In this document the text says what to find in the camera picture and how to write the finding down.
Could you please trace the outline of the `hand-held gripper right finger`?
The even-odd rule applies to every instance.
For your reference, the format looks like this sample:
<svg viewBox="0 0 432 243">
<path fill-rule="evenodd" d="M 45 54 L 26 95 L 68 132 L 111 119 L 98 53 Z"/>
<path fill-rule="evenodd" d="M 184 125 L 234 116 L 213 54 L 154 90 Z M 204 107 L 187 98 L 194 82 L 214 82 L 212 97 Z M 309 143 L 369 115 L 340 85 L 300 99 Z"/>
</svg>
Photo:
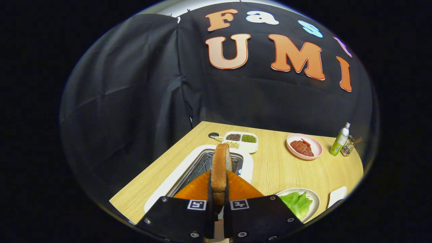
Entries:
<svg viewBox="0 0 432 243">
<path fill-rule="evenodd" d="M 227 171 L 224 236 L 232 243 L 279 243 L 304 223 L 277 195 L 251 197 L 249 183 Z"/>
</svg>

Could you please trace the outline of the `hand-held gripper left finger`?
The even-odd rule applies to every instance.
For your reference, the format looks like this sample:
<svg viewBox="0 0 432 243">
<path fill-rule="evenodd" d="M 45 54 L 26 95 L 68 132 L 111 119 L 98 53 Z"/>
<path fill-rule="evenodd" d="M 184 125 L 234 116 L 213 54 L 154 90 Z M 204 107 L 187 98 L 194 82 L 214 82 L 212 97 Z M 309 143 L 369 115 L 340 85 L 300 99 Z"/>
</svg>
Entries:
<svg viewBox="0 0 432 243">
<path fill-rule="evenodd" d="M 216 215 L 210 176 L 211 171 L 207 171 L 188 184 L 189 187 L 204 181 L 203 187 L 192 189 L 192 192 L 203 192 L 203 200 L 161 196 L 136 226 L 171 243 L 205 243 L 213 239 Z"/>
</svg>

